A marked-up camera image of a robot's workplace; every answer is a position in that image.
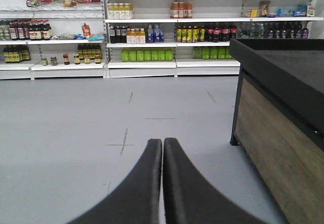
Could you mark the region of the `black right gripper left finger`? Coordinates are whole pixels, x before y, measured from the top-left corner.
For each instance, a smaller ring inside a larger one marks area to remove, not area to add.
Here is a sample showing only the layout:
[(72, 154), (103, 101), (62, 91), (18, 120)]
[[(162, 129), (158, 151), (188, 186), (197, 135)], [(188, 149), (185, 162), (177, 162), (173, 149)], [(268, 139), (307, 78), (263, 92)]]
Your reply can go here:
[(162, 142), (149, 139), (125, 179), (70, 223), (159, 223)]

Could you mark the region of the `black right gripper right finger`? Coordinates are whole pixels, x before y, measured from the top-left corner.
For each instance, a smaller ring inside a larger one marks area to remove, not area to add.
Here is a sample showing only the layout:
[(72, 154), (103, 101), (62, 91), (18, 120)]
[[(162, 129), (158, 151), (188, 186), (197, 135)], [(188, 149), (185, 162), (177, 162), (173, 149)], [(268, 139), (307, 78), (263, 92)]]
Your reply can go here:
[(263, 223), (215, 189), (176, 138), (164, 140), (163, 193), (167, 223)]

